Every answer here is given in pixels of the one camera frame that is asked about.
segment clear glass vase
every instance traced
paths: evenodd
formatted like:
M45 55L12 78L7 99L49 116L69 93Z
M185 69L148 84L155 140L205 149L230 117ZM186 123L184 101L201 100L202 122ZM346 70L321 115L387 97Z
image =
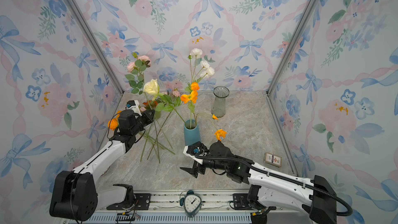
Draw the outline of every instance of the clear glass vase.
M226 87L216 87L213 90L214 95L216 96L213 107L211 109L211 113L216 117L220 118L225 115L226 106L225 106L225 98L229 95L229 90Z

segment small box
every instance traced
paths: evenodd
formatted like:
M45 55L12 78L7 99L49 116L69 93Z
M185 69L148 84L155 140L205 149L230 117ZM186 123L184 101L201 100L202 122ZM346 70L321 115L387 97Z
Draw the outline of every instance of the small box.
M266 155L264 157L264 162L270 163L272 165L275 165L277 167L282 166L282 158L279 156L276 156L274 154L266 152Z

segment wallpaper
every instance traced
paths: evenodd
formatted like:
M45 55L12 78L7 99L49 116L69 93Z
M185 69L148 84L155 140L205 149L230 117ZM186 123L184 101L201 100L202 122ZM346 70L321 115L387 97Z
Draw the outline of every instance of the wallpaper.
M354 209L339 224L398 223L397 9L320 0L272 95L302 176Z
M97 151L120 94L64 0L0 5L0 222L52 223L55 176Z
M216 74L201 89L264 90L307 0L76 0L126 90L132 52L149 56L145 73L162 89L186 87L193 48Z

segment clock face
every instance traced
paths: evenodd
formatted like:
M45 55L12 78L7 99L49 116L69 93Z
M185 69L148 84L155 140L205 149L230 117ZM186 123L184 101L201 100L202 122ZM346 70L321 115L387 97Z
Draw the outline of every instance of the clock face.
M184 206L188 213L195 211L199 204L201 204L201 199L197 195L187 195L185 197Z

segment yellow rose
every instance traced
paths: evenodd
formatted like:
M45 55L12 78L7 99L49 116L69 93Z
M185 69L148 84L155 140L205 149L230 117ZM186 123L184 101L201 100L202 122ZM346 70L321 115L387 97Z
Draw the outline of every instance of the yellow rose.
M159 93L158 80L152 79L150 82L145 83L144 92L150 95L157 95Z

